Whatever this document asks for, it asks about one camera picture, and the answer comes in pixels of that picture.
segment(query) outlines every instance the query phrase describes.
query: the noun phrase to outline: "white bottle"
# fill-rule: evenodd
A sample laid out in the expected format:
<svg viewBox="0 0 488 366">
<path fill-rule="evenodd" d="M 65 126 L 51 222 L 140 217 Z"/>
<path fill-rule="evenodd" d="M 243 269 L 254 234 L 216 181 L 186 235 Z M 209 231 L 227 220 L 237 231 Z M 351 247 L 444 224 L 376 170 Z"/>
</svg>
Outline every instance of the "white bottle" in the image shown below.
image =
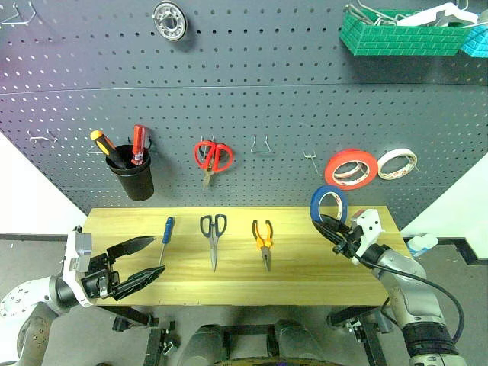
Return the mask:
<svg viewBox="0 0 488 366">
<path fill-rule="evenodd" d="M 436 246 L 437 243 L 438 240 L 435 236 L 432 234 L 424 234 L 422 236 L 414 236 L 408 241 L 406 246 L 412 257 L 416 258 Z"/>
</svg>

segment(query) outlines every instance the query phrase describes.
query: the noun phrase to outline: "plier handle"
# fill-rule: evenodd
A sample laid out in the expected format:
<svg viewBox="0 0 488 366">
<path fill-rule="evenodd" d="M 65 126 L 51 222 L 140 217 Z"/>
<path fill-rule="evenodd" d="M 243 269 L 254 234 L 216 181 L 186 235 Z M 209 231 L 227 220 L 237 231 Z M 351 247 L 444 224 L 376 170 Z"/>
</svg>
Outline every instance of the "plier handle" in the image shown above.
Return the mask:
<svg viewBox="0 0 488 366">
<path fill-rule="evenodd" d="M 256 239 L 256 246 L 258 249 L 264 247 L 271 248 L 273 246 L 273 226 L 271 226 L 270 220 L 266 220 L 266 227 L 268 228 L 268 235 L 266 236 L 266 240 L 264 240 L 261 235 L 259 235 L 258 221 L 252 221 L 252 235 L 254 236 L 254 239 Z"/>
</svg>

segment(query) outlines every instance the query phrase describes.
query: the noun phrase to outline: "green basket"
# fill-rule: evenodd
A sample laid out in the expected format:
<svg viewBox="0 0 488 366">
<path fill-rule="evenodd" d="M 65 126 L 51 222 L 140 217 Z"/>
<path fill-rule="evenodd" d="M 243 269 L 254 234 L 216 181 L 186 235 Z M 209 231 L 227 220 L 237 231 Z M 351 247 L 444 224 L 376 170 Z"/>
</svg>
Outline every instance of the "green basket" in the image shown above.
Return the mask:
<svg viewBox="0 0 488 366">
<path fill-rule="evenodd" d="M 380 10 L 395 17 L 412 14 L 407 10 Z M 376 21 L 377 15 L 363 9 Z M 400 27 L 369 25 L 345 12 L 340 38 L 355 56 L 453 56 L 461 48 L 471 29 L 462 27 Z"/>
</svg>

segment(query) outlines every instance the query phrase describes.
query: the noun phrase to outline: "gray pegboard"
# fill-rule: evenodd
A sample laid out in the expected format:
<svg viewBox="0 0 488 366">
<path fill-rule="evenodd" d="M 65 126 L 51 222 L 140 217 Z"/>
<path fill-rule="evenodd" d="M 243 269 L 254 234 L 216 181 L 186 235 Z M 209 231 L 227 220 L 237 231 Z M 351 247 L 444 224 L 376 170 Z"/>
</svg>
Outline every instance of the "gray pegboard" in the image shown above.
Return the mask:
<svg viewBox="0 0 488 366">
<path fill-rule="evenodd" d="M 419 172 L 347 193 L 350 204 L 387 204 L 403 227 L 486 152 L 484 59 L 354 58 L 339 41 L 346 2 L 181 1 L 190 28 L 169 43 L 149 17 L 156 3 L 43 0 L 34 2 L 33 24 L 0 29 L 0 129 L 87 213 L 307 205 L 323 179 L 303 149 L 315 150 L 323 170 L 342 149 L 378 158 L 409 147 Z M 7 18 L 11 3 L 2 6 Z M 127 198 L 100 156 L 86 153 L 91 130 L 122 144 L 135 123 L 148 126 L 154 142 L 156 193 L 142 203 Z M 46 128 L 58 143 L 28 142 L 27 129 Z M 269 135 L 271 155 L 250 153 L 253 134 L 261 144 Z M 205 192 L 192 158 L 201 136 L 236 153 Z"/>
</svg>

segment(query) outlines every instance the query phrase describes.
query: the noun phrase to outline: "orange pliers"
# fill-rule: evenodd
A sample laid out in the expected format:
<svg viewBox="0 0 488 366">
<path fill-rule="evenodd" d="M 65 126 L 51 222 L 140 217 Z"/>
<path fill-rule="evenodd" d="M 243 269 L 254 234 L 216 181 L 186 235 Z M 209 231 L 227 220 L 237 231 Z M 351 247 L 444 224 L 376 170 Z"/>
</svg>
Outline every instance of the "orange pliers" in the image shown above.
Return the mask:
<svg viewBox="0 0 488 366">
<path fill-rule="evenodd" d="M 266 220 L 266 227 L 268 228 L 268 235 L 266 236 L 266 240 L 264 240 L 259 235 L 258 221 L 252 221 L 252 235 L 254 235 L 254 239 L 256 240 L 256 246 L 258 249 L 261 249 L 262 261 L 265 263 L 266 271 L 270 272 L 271 250 L 269 249 L 273 246 L 273 242 L 271 241 L 273 238 L 273 226 L 271 226 L 270 220 Z"/>
</svg>

